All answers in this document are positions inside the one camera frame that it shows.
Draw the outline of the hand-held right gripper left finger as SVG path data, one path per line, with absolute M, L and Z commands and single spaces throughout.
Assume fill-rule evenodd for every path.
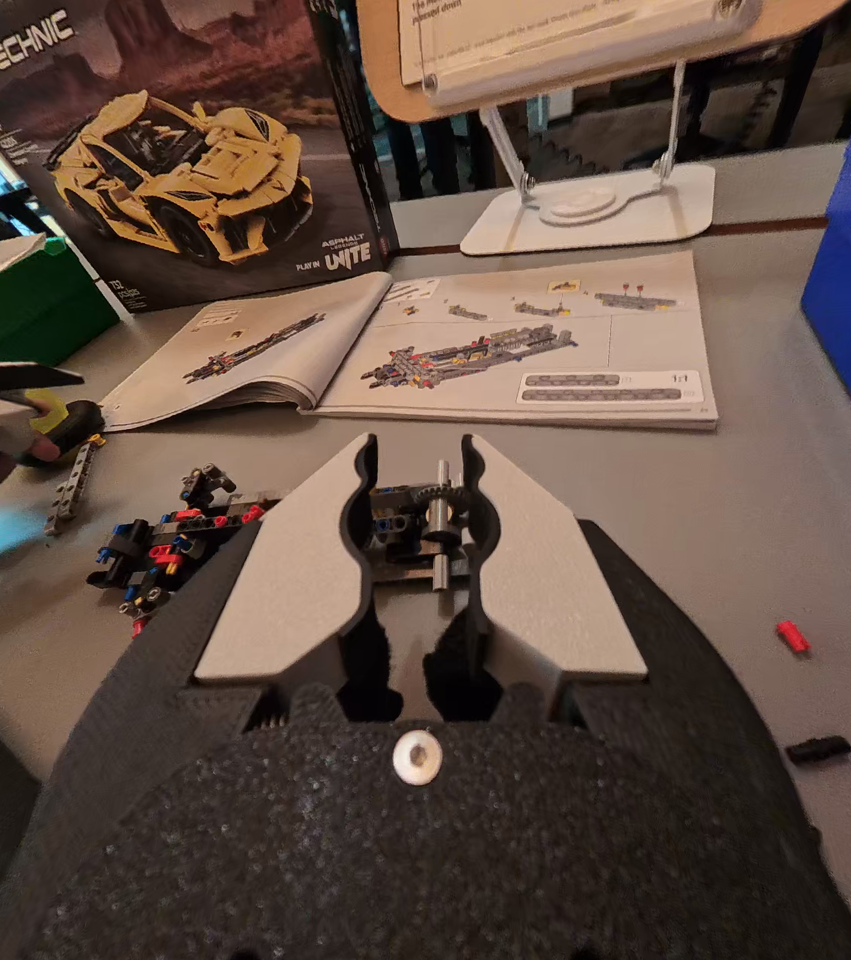
M 363 548 L 379 450 L 361 433 L 259 522 L 194 673 L 202 685 L 348 680 L 344 641 L 372 604 Z

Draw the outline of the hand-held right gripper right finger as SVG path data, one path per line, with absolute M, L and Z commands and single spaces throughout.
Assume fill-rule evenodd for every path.
M 645 680 L 648 666 L 572 510 L 479 435 L 464 435 L 461 450 L 469 670 L 503 687 Z

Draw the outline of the long grey lego beam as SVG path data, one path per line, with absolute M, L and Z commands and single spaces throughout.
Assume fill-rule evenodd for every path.
M 58 537 L 79 515 L 84 499 L 85 486 L 90 475 L 96 453 L 106 444 L 101 434 L 92 434 L 82 443 L 72 462 L 67 479 L 57 486 L 48 516 L 43 525 L 45 537 Z

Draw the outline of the grey lego car chassis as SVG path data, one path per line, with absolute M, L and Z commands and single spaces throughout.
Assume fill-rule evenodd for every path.
M 178 510 L 158 522 L 137 518 L 115 525 L 85 582 L 119 592 L 119 613 L 137 638 L 179 590 L 247 525 L 261 522 L 283 493 L 237 491 L 214 463 L 182 478 Z M 373 582 L 429 580 L 435 592 L 470 573 L 474 545 L 466 536 L 469 496 L 446 466 L 434 484 L 375 486 L 370 491 L 371 527 L 362 550 Z

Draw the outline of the lego set box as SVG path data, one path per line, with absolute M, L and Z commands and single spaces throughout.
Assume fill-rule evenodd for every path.
M 335 2 L 0 2 L 0 152 L 130 313 L 398 247 Z

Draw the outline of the scattered small lego pins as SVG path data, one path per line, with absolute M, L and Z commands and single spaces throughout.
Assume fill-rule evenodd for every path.
M 802 657 L 811 653 L 811 644 L 794 622 L 780 621 L 776 624 L 776 633 L 794 655 Z M 814 737 L 786 747 L 785 753 L 794 765 L 808 765 L 846 758 L 851 755 L 851 744 L 839 735 Z

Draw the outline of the lego instruction booklet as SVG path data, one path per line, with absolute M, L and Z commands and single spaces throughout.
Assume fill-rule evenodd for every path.
M 203 308 L 102 402 L 107 432 L 247 403 L 324 417 L 714 430 L 688 249 Z

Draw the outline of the green container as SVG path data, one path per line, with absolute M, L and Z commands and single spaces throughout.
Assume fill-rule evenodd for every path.
M 44 250 L 0 274 L 0 362 L 58 366 L 119 321 L 59 237 L 48 238 Z

